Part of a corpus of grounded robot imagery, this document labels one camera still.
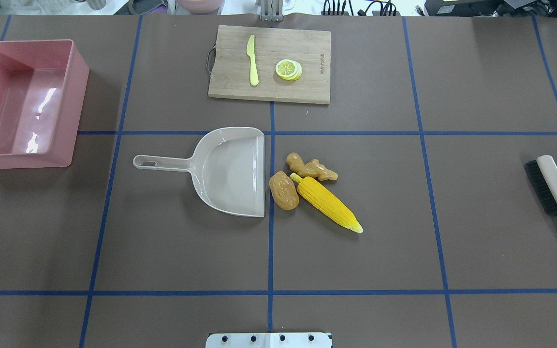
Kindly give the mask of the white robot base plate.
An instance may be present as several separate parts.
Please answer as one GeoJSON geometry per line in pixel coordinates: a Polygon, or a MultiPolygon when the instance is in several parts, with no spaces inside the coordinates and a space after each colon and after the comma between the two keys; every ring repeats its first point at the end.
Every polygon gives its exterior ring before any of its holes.
{"type": "Polygon", "coordinates": [[[332,348],[332,335],[323,332],[215,333],[206,348],[332,348]]]}

